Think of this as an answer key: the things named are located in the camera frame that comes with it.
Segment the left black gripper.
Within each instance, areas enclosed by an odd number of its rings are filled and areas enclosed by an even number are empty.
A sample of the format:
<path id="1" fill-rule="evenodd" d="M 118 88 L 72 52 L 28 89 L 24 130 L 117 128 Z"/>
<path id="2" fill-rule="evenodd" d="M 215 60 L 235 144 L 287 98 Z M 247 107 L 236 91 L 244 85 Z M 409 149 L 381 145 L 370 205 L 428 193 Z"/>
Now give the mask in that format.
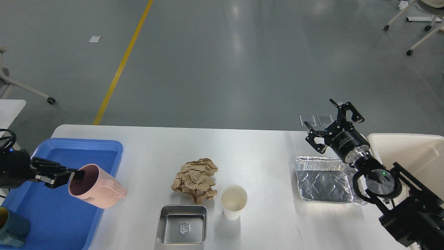
<path id="1" fill-rule="evenodd" d="M 27 151 L 5 150 L 1 152 L 0 161 L 0 188 L 15 189 L 24 182 L 35 179 L 45 182 L 51 189 L 68 184 L 70 180 L 83 180 L 85 172 L 82 170 L 70 171 L 58 162 L 38 157 L 31 158 Z"/>

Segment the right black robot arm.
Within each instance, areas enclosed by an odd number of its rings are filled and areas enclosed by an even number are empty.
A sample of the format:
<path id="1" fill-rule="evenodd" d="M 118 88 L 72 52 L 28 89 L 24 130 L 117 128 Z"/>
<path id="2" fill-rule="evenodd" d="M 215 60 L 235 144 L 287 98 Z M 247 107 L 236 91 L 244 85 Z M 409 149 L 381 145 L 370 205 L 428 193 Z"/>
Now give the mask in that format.
<path id="1" fill-rule="evenodd" d="M 417 243 L 422 250 L 442 250 L 443 200 L 399 163 L 387 169 L 370 152 L 370 143 L 354 127 L 364 117 L 351 102 L 330 102 L 338 114 L 324 130 L 308 128 L 305 140 L 319 153 L 328 147 L 343 163 L 355 168 L 352 187 L 362 200 L 382 212 L 381 225 L 405 247 Z"/>

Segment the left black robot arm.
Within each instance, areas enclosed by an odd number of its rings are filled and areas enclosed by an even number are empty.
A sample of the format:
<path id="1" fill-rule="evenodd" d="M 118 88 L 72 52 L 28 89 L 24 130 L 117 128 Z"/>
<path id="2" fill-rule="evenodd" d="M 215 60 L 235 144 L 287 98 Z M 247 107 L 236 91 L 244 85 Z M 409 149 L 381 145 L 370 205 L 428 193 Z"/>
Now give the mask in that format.
<path id="1" fill-rule="evenodd" d="M 55 189 L 69 180 L 83 180 L 85 171 L 70 169 L 58 162 L 31 157 L 24 150 L 13 149 L 16 143 L 16 134 L 8 129 L 1 129 L 9 135 L 1 137 L 0 149 L 0 187 L 2 189 L 16 189 L 27 181 L 44 182 L 46 187 Z"/>

